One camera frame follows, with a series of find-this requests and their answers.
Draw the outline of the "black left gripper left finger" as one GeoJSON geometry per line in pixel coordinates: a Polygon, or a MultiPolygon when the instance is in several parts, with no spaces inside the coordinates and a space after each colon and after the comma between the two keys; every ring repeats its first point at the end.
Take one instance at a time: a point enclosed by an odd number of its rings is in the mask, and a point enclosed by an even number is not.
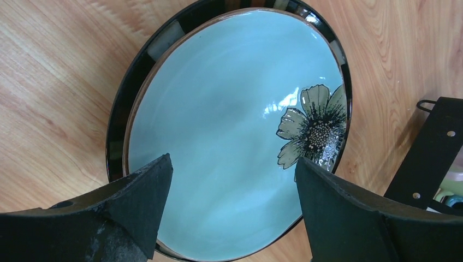
{"type": "Polygon", "coordinates": [[[173,166],[164,154],[132,174],[48,209],[1,214],[1,261],[153,258],[173,166]]]}

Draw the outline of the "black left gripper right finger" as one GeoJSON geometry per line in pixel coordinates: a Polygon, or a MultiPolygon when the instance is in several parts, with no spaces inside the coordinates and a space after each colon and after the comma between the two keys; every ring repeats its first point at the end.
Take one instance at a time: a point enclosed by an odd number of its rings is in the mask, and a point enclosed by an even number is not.
{"type": "Polygon", "coordinates": [[[307,158],[295,168],[314,261],[462,261],[462,218],[408,206],[307,158]]]}

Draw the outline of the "black bottom plate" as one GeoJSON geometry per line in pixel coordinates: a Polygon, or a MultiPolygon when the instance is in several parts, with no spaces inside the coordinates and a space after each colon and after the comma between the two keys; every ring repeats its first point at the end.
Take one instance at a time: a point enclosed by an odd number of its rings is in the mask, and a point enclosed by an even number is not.
{"type": "Polygon", "coordinates": [[[128,142],[125,137],[129,113],[134,107],[136,95],[148,77],[151,69],[157,65],[160,56],[187,33],[198,28],[210,19],[230,11],[246,8],[271,8],[295,14],[311,25],[330,43],[337,44],[336,55],[346,81],[347,124],[352,119],[352,82],[345,51],[333,31],[315,9],[303,1],[196,1],[173,15],[147,40],[133,59],[123,77],[114,99],[106,133],[106,169],[109,182],[128,174],[127,158],[123,156],[123,145],[128,142]]]}

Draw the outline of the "light blue flower plate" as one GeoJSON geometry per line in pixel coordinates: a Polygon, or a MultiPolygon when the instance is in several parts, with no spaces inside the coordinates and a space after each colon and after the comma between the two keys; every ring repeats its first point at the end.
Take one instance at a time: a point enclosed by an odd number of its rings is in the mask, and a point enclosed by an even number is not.
{"type": "Polygon", "coordinates": [[[131,109],[123,168],[169,154],[158,250],[233,261],[291,230],[301,157],[333,171],[350,118],[347,63],[307,7],[228,11],[159,53],[131,109]]]}

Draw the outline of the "light green mug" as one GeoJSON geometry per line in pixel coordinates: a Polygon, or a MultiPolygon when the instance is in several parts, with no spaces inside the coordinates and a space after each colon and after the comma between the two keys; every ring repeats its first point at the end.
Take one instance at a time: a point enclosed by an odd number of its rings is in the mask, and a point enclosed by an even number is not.
{"type": "Polygon", "coordinates": [[[444,203],[444,197],[452,195],[462,196],[462,177],[453,178],[446,176],[435,193],[434,200],[444,203]]]}

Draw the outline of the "pink ceramic mug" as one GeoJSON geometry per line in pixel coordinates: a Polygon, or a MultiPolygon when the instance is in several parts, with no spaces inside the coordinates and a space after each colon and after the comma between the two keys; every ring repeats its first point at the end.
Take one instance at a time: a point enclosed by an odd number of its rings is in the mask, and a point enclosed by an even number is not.
{"type": "Polygon", "coordinates": [[[462,181],[462,148],[460,149],[459,153],[455,157],[453,163],[451,164],[445,179],[451,181],[462,181]]]}

